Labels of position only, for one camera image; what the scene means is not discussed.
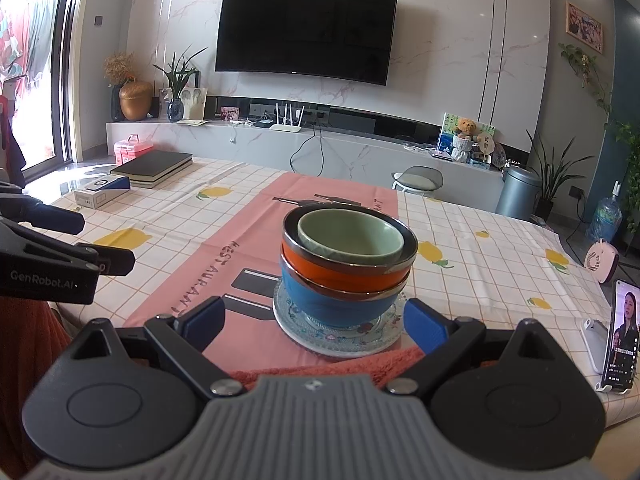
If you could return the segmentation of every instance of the dark vase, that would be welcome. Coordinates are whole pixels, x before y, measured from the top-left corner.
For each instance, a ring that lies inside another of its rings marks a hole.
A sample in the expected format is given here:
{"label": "dark vase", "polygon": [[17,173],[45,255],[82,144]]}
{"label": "dark vase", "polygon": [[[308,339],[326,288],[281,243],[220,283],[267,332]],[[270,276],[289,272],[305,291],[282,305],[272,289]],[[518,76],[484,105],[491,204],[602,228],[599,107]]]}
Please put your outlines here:
{"label": "dark vase", "polygon": [[538,200],[538,205],[536,206],[536,211],[534,215],[539,216],[545,222],[549,218],[549,213],[553,209],[554,203],[551,200],[547,200],[546,198],[541,198]]}
{"label": "dark vase", "polygon": [[184,105],[180,99],[171,99],[166,106],[166,115],[170,123],[177,123],[184,116]]}
{"label": "dark vase", "polygon": [[114,123],[126,120],[120,107],[120,89],[123,86],[124,85],[113,85],[113,87],[111,87],[111,120]]}

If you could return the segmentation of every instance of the marble tv cabinet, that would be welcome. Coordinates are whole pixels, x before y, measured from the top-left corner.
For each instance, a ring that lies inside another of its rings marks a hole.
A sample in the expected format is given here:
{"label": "marble tv cabinet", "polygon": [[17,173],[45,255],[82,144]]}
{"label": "marble tv cabinet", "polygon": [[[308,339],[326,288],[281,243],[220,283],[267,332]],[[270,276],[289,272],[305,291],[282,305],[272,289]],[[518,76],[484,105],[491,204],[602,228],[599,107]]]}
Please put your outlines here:
{"label": "marble tv cabinet", "polygon": [[[185,126],[162,120],[108,123],[110,155],[113,155],[114,143],[130,135],[137,135],[140,140],[151,140],[161,149],[291,171],[291,155],[313,136],[313,131],[304,128],[298,133],[278,132],[223,121],[210,121],[202,126]],[[388,140],[323,130],[322,148],[322,176],[327,178],[391,187],[392,173],[411,166],[427,166],[440,170],[444,178],[443,187],[435,193],[437,198],[489,212],[495,211],[502,191],[502,175],[498,171],[433,158],[426,152],[412,152],[402,144]],[[321,165],[316,128],[316,138],[296,154],[293,167],[298,173],[315,176]]]}

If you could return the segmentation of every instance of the pink portable fan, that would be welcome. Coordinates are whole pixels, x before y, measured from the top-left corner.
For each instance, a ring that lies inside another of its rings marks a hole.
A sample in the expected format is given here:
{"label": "pink portable fan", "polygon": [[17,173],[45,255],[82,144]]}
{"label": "pink portable fan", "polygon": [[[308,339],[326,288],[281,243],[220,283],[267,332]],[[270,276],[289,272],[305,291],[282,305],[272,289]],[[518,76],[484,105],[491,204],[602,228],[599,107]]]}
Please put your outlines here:
{"label": "pink portable fan", "polygon": [[618,266],[618,250],[602,238],[594,243],[584,257],[584,268],[600,283],[607,283]]}

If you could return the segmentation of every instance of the orange cloth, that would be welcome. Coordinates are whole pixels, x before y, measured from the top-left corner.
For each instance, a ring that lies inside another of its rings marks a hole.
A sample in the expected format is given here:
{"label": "orange cloth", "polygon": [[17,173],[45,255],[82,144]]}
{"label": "orange cloth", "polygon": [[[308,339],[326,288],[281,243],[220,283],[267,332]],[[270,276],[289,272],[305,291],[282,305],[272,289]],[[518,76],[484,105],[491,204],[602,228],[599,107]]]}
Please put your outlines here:
{"label": "orange cloth", "polygon": [[[18,479],[39,460],[22,430],[20,412],[27,396],[69,344],[70,338],[44,301],[0,297],[0,469]],[[383,386],[423,357],[418,347],[360,359],[297,368],[235,371],[247,388],[260,375],[324,376],[370,374]]]}
{"label": "orange cloth", "polygon": [[39,461],[20,413],[70,341],[45,301],[0,297],[0,469],[11,478],[20,478]]}

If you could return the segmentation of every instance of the pink toolbox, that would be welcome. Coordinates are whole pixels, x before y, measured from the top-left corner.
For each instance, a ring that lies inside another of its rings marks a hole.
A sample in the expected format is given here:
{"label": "pink toolbox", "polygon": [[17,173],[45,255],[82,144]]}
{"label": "pink toolbox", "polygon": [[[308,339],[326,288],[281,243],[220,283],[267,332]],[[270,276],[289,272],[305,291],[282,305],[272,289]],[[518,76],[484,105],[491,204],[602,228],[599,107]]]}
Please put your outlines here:
{"label": "pink toolbox", "polygon": [[144,155],[154,148],[154,144],[150,140],[140,139],[137,135],[130,135],[127,140],[120,140],[113,145],[113,151],[116,155],[116,165],[120,166],[125,162],[133,160],[137,156]]}

